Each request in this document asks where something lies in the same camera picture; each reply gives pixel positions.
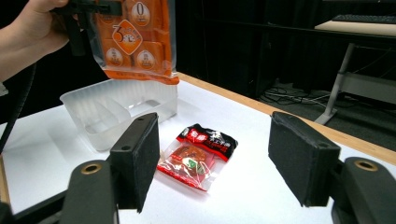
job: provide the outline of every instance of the black keyboard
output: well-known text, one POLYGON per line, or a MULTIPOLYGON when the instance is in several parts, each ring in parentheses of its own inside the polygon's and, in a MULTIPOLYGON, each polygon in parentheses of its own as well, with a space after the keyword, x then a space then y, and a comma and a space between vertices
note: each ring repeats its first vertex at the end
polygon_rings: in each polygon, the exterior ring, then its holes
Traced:
POLYGON ((396 16, 338 15, 332 21, 396 24, 396 16))

